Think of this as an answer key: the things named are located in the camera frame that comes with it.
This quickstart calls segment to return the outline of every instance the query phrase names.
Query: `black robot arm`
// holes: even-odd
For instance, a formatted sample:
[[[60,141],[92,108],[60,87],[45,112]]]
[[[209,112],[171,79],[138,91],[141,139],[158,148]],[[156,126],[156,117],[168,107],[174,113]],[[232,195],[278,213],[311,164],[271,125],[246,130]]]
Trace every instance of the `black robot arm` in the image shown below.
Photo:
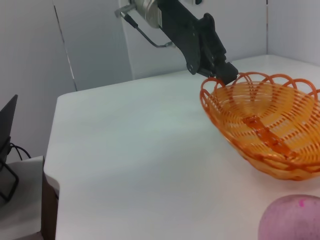
[[[142,31],[138,24],[127,14],[132,9],[136,9],[152,27],[160,28],[181,50],[191,74],[217,77],[225,85],[237,78],[238,70],[226,62],[226,49],[216,33],[215,20],[209,13],[197,19],[179,0],[133,0],[131,5],[116,11],[116,15],[123,17],[139,32]],[[155,47],[162,48],[172,43],[156,45],[152,42]]]

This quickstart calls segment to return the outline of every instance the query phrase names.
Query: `table surface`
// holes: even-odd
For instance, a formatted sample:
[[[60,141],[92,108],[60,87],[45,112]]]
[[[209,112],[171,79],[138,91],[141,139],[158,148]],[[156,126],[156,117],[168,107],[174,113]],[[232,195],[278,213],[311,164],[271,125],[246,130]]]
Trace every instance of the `table surface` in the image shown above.
[[[19,184],[8,203],[0,204],[0,239],[13,240],[41,230],[42,178],[44,157],[8,164],[19,176]],[[1,190],[11,187],[14,178],[7,170],[0,174]]]
[[[233,63],[320,88],[317,66]],[[183,71],[59,97],[44,166],[60,189],[57,240],[257,240],[272,201],[320,196],[320,178],[280,181],[242,159],[202,109],[203,80]]]

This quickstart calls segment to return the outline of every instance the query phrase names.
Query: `black cable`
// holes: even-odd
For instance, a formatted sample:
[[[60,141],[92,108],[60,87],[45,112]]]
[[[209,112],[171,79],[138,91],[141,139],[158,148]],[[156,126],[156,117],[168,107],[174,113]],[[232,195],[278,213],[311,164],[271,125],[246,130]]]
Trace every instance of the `black cable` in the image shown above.
[[[165,45],[157,45],[157,44],[155,44],[138,26],[136,27],[136,29],[137,29],[137,31],[139,32],[139,33],[141,33],[141,35],[145,38],[145,39],[147,39],[147,41],[149,42],[149,43],[151,43],[152,44],[152,46],[154,46],[154,47],[156,47],[156,48],[167,48],[167,47],[170,47],[170,46],[172,46],[173,45],[173,42],[172,41],[170,41],[170,42],[167,42]]]
[[[167,48],[172,46],[174,43],[172,41],[167,42],[164,45],[157,45],[155,44],[140,28],[139,25],[137,24],[137,22],[129,15],[129,14],[124,14],[121,13],[121,17],[127,22],[129,23],[133,28],[135,28],[150,44],[152,44],[152,46],[156,47],[156,48]]]
[[[21,156],[18,148],[16,148],[14,145],[11,145],[10,147],[11,147],[11,149],[12,149],[12,148],[15,148],[16,152],[19,154],[20,160],[22,161],[23,159],[22,159],[22,156]]]
[[[29,158],[29,159],[31,159],[30,154],[29,154],[26,150],[24,150],[22,147],[17,146],[17,145],[14,145],[14,147],[15,147],[16,149],[20,149],[20,150],[22,150],[22,151],[23,151],[23,152],[28,156],[28,158]]]
[[[31,159],[30,154],[29,154],[25,149],[23,149],[23,148],[20,147],[20,146],[14,145],[12,142],[10,143],[10,149],[9,149],[9,151],[8,151],[8,154],[10,153],[10,151],[11,151],[12,148],[14,148],[14,149],[17,151],[17,153],[19,154],[19,157],[20,157],[20,160],[21,160],[21,161],[22,161],[23,159],[22,159],[22,156],[21,156],[21,154],[20,154],[19,149],[22,150],[22,151],[28,156],[29,159]]]

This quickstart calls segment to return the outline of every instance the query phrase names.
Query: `pink ball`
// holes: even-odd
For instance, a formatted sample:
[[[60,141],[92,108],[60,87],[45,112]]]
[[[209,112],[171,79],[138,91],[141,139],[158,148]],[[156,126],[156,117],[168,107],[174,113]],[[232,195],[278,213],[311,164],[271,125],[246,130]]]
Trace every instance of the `pink ball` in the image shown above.
[[[258,240],[320,240],[320,198],[290,195],[264,212]]]

